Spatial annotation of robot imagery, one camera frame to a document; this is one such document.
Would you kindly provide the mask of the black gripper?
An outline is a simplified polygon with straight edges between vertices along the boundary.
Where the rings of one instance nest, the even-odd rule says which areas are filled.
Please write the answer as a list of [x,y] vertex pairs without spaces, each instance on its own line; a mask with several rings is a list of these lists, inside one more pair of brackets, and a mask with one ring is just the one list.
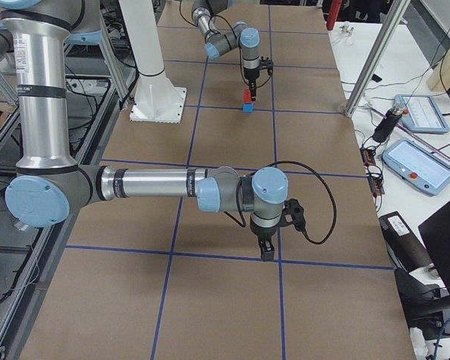
[[258,68],[243,68],[244,78],[248,82],[248,88],[250,91],[250,99],[255,101],[257,99],[257,79]]
[[272,239],[277,232],[277,228],[275,226],[262,227],[251,224],[250,229],[259,242],[261,260],[263,262],[273,262],[275,259],[275,247],[272,244]]

